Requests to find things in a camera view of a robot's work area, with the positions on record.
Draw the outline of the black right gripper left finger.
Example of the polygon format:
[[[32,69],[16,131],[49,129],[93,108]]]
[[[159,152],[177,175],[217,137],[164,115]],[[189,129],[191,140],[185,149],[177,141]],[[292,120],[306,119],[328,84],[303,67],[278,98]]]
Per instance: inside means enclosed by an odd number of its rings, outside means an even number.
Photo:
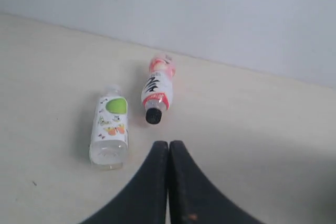
[[[168,143],[153,143],[143,164],[127,185],[83,223],[165,223]]]

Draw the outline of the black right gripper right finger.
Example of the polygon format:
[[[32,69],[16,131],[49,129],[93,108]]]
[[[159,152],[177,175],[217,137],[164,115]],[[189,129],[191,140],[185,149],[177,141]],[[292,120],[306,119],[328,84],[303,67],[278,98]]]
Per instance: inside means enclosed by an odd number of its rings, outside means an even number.
[[[182,141],[169,145],[171,223],[260,223],[223,195],[197,166]]]

